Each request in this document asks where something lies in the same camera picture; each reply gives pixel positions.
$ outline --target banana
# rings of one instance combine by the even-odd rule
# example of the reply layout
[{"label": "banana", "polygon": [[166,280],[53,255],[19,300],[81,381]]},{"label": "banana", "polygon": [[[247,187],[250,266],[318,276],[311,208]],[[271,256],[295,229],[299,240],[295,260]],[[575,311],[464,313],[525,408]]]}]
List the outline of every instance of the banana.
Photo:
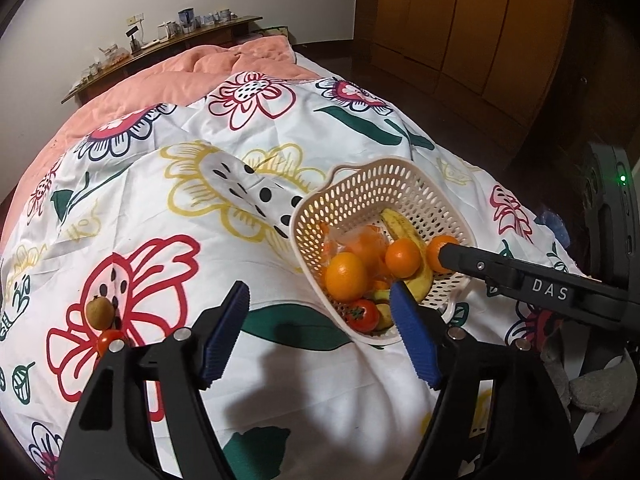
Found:
[{"label": "banana", "polygon": [[420,256],[422,257],[420,268],[412,277],[404,280],[414,300],[420,303],[427,297],[427,294],[431,290],[431,285],[433,285],[433,271],[427,264],[427,256],[424,252],[424,241],[420,238],[418,231],[415,230],[411,222],[399,212],[387,208],[382,210],[380,216],[394,240],[398,240],[398,238],[409,238],[409,240],[412,240],[420,249]]}]

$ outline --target white plastic basket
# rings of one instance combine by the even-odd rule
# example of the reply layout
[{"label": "white plastic basket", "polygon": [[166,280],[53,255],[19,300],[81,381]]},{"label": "white plastic basket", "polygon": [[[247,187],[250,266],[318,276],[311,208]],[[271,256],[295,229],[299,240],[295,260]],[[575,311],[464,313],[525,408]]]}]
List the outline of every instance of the white plastic basket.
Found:
[{"label": "white plastic basket", "polygon": [[[342,170],[355,173],[332,184],[335,175]],[[398,329],[393,326],[381,335],[365,335],[344,322],[340,313],[346,305],[327,297],[318,283],[323,238],[320,225],[324,222],[346,232],[361,225],[375,224],[382,227],[391,240],[380,219],[384,208],[402,213],[425,242],[436,235],[449,234],[462,245],[476,244],[471,228],[440,187],[409,160],[390,156],[362,166],[343,164],[332,168],[322,186],[296,207],[290,228],[293,250],[334,323],[352,339],[376,345],[400,341]],[[449,322],[456,298],[469,281],[468,276],[460,273],[434,274],[429,295],[421,305],[437,308],[444,321]]]}]

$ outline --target pink blanket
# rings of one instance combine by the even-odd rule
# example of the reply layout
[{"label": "pink blanket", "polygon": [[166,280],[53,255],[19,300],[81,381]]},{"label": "pink blanket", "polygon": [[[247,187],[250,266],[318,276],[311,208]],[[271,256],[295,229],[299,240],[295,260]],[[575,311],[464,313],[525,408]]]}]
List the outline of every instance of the pink blanket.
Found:
[{"label": "pink blanket", "polygon": [[284,36],[249,41],[232,48],[197,46],[138,72],[74,113],[24,172],[4,222],[0,252],[29,196],[56,159],[103,124],[156,103],[189,105],[235,72],[262,72],[281,79],[317,79],[296,65]]}]

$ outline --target tomato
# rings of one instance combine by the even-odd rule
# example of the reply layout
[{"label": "tomato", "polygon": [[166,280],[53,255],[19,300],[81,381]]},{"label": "tomato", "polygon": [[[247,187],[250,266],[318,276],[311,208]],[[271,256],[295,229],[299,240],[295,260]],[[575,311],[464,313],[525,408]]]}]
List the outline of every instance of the tomato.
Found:
[{"label": "tomato", "polygon": [[356,332],[367,333],[378,325],[380,312],[373,301],[357,300],[349,305],[344,320]]},{"label": "tomato", "polygon": [[427,256],[427,264],[429,264],[433,272],[439,272],[441,274],[449,274],[451,272],[449,269],[445,269],[442,266],[438,256],[440,254],[440,249],[446,244],[458,245],[459,243],[459,241],[450,235],[438,235],[431,239],[425,249],[425,254]]},{"label": "tomato", "polygon": [[124,335],[124,332],[122,330],[116,330],[114,328],[104,330],[98,336],[98,341],[95,344],[98,355],[102,357],[104,353],[109,349],[109,344],[111,343],[111,341],[115,341],[116,339],[122,339],[125,343],[127,342],[127,336]]}]

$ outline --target orange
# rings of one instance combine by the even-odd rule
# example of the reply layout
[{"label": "orange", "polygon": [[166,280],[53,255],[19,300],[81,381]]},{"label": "orange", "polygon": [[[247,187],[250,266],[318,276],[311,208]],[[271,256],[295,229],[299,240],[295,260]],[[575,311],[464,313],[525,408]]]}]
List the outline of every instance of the orange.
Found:
[{"label": "orange", "polygon": [[449,274],[451,272],[440,264],[440,259],[438,258],[440,249],[446,244],[459,245],[460,242],[451,235],[438,235],[431,239],[424,250],[427,256],[427,263],[433,272],[439,272],[440,274]]},{"label": "orange", "polygon": [[359,300],[369,290],[367,268],[353,253],[336,254],[326,268],[324,286],[335,301]]},{"label": "orange", "polygon": [[375,226],[367,225],[345,244],[344,250],[359,257],[367,271],[375,275],[385,257],[386,239]]},{"label": "orange", "polygon": [[386,250],[386,266],[396,278],[404,279],[415,274],[421,261],[420,249],[409,238],[398,238]]}]

